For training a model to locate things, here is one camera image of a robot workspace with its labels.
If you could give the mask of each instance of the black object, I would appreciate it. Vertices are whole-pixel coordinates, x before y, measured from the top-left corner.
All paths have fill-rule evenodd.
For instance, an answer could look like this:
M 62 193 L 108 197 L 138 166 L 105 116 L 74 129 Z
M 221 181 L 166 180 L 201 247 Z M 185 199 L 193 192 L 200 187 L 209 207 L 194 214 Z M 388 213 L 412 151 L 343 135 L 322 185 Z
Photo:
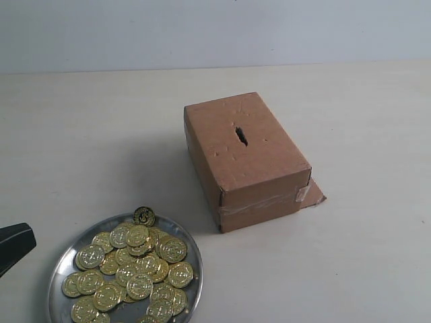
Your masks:
M 0 277 L 36 247 L 33 230 L 27 223 L 0 229 Z

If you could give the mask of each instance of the plate rim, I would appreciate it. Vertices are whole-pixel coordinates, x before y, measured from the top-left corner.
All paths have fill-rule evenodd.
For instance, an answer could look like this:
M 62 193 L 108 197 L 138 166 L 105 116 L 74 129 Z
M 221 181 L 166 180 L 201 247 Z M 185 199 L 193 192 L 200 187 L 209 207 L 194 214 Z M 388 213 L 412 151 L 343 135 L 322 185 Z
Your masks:
M 202 257 L 201 257 L 201 251 L 199 250 L 199 247 L 197 246 L 197 243 L 195 241 L 195 239 L 192 237 L 192 235 L 178 222 L 176 222 L 175 220 L 172 220 L 169 217 L 164 217 L 158 213 L 155 213 L 156 217 L 159 217 L 160 219 L 164 219 L 167 221 L 172 222 L 173 224 L 175 224 L 177 227 L 179 227 L 180 229 L 182 229 L 182 231 L 184 232 L 184 234 L 186 235 L 186 237 L 188 237 L 189 241 L 192 243 L 192 245 L 194 246 L 194 248 L 196 249 L 197 252 L 197 262 L 199 264 L 199 286 L 197 288 L 197 294 L 196 294 L 196 298 L 195 298 L 195 302 L 193 303 L 192 308 L 190 309 L 189 315 L 187 316 L 186 320 L 184 321 L 184 323 L 187 323 L 190 321 L 191 317 L 193 316 L 197 305 L 199 303 L 199 300 L 201 299 L 201 293 L 202 293 L 202 286 L 203 286 L 203 264 L 202 264 Z M 108 219 L 99 221 L 95 224 L 93 224 L 92 226 L 90 226 L 89 228 L 87 228 L 87 230 L 85 230 L 84 232 L 82 232 L 81 234 L 79 234 L 78 236 L 76 236 L 75 239 L 73 239 L 70 243 L 70 247 L 68 247 L 59 257 L 57 263 L 54 266 L 54 269 L 49 277 L 49 283 L 48 283 L 48 292 L 46 293 L 46 300 L 45 300 L 45 311 L 46 311 L 46 318 L 48 319 L 48 323 L 53 323 L 53 321 L 51 320 L 51 313 L 49 310 L 49 295 L 51 293 L 51 289 L 53 287 L 53 281 L 54 281 L 54 277 L 55 274 L 57 273 L 57 269 L 60 267 L 60 264 L 62 263 L 64 257 L 66 257 L 67 253 L 70 251 L 70 249 L 72 249 L 72 246 L 79 241 L 79 239 L 83 236 L 85 236 L 89 231 L 92 231 L 95 227 L 99 226 L 101 223 L 105 223 L 105 222 L 109 222 L 112 221 L 116 218 L 119 217 L 125 217 L 125 216 L 132 216 L 133 218 L 133 213 L 122 213 L 122 214 L 118 214 L 118 215 L 114 215 L 112 217 L 109 217 Z

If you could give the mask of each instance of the coin slot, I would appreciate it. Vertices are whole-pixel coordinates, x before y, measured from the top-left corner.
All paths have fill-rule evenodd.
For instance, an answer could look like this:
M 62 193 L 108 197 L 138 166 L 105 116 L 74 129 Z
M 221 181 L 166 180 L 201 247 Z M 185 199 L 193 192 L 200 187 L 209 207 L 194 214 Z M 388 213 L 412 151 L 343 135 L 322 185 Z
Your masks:
M 242 131 L 241 127 L 236 127 L 235 133 L 238 136 L 238 138 L 240 139 L 240 141 L 247 147 L 248 142 L 247 142 L 247 139 L 246 139 L 244 132 Z

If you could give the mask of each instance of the cardboard box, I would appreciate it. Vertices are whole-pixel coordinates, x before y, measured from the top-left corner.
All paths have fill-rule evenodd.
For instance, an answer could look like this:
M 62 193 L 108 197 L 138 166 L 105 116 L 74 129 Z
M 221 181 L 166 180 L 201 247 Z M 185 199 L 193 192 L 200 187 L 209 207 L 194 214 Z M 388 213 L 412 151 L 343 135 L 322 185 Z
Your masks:
M 257 93 L 186 106 L 185 134 L 214 219 L 229 232 L 326 198 Z

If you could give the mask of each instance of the table surface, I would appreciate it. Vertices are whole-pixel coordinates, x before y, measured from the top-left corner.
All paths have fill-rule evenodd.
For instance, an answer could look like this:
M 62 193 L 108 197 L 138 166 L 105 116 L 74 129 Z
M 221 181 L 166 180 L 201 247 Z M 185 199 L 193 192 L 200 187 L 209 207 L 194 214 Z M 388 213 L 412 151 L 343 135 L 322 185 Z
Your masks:
M 261 94 L 328 200 L 218 234 L 183 106 Z M 4 322 L 45 322 L 48 280 L 87 227 L 149 205 L 204 265 L 192 322 L 428 322 L 431 61 L 0 76 L 0 227 L 37 247 L 0 279 Z

